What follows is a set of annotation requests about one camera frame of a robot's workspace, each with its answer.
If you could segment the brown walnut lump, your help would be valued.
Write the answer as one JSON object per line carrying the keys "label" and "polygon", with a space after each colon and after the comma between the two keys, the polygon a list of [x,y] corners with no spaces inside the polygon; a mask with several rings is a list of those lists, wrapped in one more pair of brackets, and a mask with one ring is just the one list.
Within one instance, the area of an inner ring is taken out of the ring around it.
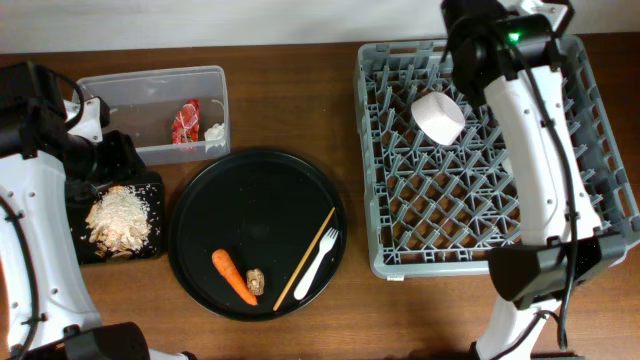
{"label": "brown walnut lump", "polygon": [[260,269],[251,269],[246,272],[246,284],[249,291],[260,296],[264,293],[265,277]]}

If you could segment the wooden chopstick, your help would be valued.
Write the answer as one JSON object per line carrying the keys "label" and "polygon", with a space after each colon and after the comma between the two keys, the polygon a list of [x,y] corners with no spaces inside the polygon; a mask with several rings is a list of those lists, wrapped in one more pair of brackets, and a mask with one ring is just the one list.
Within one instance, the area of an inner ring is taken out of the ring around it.
{"label": "wooden chopstick", "polygon": [[311,254],[311,252],[312,252],[313,248],[315,247],[315,245],[317,244],[317,242],[320,240],[320,237],[323,234],[325,228],[327,227],[329,221],[331,220],[335,210],[336,210],[335,207],[331,208],[331,210],[329,211],[329,213],[326,216],[325,220],[323,221],[322,225],[320,226],[319,230],[315,234],[313,240],[311,241],[310,245],[308,246],[307,250],[305,251],[304,255],[302,256],[301,260],[299,261],[298,265],[296,266],[295,270],[293,271],[292,275],[289,277],[289,280],[288,280],[287,284],[285,285],[283,291],[281,292],[280,296],[278,297],[278,299],[276,300],[276,302],[275,302],[275,304],[274,304],[274,306],[272,308],[274,313],[277,312],[278,309],[280,308],[282,302],[284,301],[286,295],[288,294],[290,288],[292,287],[296,277],[299,275],[299,273],[300,273],[303,265],[305,264],[307,258]]}

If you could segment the pink bowl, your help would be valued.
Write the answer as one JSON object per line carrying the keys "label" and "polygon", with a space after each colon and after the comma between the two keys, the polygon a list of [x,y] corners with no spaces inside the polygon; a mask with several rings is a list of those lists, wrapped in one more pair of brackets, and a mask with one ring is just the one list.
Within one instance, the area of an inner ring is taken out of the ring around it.
{"label": "pink bowl", "polygon": [[414,101],[411,113],[422,132],[443,146],[454,143],[466,122],[460,107],[441,92],[430,92]]}

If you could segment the white plastic fork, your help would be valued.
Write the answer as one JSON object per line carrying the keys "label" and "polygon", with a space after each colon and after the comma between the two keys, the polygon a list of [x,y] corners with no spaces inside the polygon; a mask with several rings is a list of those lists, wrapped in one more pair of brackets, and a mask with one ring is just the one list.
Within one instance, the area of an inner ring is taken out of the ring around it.
{"label": "white plastic fork", "polygon": [[302,300],[308,293],[311,284],[318,272],[318,269],[325,257],[325,255],[333,248],[337,241],[339,231],[335,228],[330,228],[322,237],[319,242],[318,252],[313,259],[311,265],[307,268],[305,274],[298,282],[294,290],[294,298],[296,300]]}

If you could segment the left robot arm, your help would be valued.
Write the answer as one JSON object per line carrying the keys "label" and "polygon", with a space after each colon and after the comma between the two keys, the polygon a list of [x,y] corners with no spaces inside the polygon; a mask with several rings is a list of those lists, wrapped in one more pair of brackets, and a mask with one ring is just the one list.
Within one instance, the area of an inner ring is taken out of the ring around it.
{"label": "left robot arm", "polygon": [[66,211],[68,184],[97,187],[146,167],[106,131],[109,107],[69,77],[22,62],[1,70],[1,267],[13,359],[164,359],[132,322],[105,326]]}

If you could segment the round black tray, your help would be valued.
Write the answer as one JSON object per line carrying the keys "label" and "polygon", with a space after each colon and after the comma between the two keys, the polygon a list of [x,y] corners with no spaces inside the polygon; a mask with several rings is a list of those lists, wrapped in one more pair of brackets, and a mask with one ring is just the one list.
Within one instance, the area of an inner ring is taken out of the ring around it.
{"label": "round black tray", "polygon": [[[339,235],[325,255],[307,295],[294,290],[318,252],[320,240],[277,312],[272,308],[331,208],[323,235]],[[237,321],[268,321],[310,304],[329,284],[343,259],[347,221],[331,180],[313,164],[272,150],[227,155],[187,185],[172,212],[168,256],[177,281],[207,310]],[[260,269],[264,293],[257,306],[246,304],[212,263],[226,250],[240,273]]]}

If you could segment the white tissue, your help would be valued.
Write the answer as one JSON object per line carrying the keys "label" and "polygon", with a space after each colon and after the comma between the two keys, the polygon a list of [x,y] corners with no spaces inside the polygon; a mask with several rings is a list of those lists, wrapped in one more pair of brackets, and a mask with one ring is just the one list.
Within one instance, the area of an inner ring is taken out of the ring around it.
{"label": "white tissue", "polygon": [[207,142],[224,144],[226,141],[226,129],[224,124],[214,124],[205,131],[204,138]]}

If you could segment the red snack wrapper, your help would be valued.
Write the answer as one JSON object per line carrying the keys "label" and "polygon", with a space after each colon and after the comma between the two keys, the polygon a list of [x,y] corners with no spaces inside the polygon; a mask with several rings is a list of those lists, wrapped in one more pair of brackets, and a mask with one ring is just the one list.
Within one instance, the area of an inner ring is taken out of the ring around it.
{"label": "red snack wrapper", "polygon": [[172,143],[184,144],[199,141],[200,101],[188,100],[177,112],[172,123]]}

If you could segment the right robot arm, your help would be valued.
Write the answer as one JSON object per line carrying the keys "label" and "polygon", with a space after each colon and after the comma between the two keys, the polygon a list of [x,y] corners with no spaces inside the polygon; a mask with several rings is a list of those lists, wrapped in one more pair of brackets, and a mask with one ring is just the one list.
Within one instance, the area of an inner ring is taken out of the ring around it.
{"label": "right robot arm", "polygon": [[560,39],[568,1],[444,0],[444,55],[456,88],[487,106],[506,145],[519,200],[520,242],[492,249],[498,297],[480,359],[527,359],[548,320],[560,347],[574,289],[620,262],[623,236],[604,231],[585,189],[563,107]]}

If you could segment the orange carrot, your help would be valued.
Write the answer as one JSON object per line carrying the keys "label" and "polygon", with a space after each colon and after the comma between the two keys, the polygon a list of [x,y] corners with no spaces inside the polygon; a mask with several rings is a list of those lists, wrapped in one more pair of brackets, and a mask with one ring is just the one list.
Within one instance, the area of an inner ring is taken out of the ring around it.
{"label": "orange carrot", "polygon": [[218,273],[226,280],[234,292],[248,305],[257,306],[256,296],[249,290],[244,278],[240,275],[229,253],[224,249],[215,250],[212,263]]}

